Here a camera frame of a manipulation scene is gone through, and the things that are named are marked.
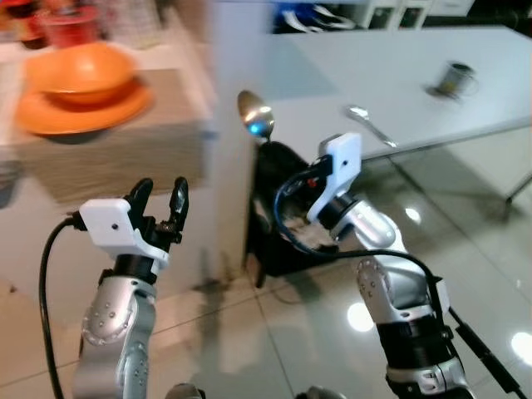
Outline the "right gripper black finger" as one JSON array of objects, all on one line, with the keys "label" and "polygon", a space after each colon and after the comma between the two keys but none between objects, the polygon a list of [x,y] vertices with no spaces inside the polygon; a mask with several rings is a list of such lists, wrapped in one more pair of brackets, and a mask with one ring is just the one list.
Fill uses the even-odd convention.
[{"label": "right gripper black finger", "polygon": [[309,163],[288,145],[266,141],[258,147],[258,179],[287,180],[308,168]]}]

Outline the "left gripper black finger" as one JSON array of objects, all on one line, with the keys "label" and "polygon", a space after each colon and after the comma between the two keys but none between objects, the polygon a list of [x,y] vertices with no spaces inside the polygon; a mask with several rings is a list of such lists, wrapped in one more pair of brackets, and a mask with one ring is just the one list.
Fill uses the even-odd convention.
[{"label": "left gripper black finger", "polygon": [[183,229],[189,217],[189,181],[185,176],[178,176],[170,197],[170,217],[166,221],[170,229]]},{"label": "left gripper black finger", "polygon": [[143,178],[138,181],[129,194],[125,196],[125,201],[129,203],[129,218],[144,218],[145,208],[152,195],[155,183],[150,178]]}]

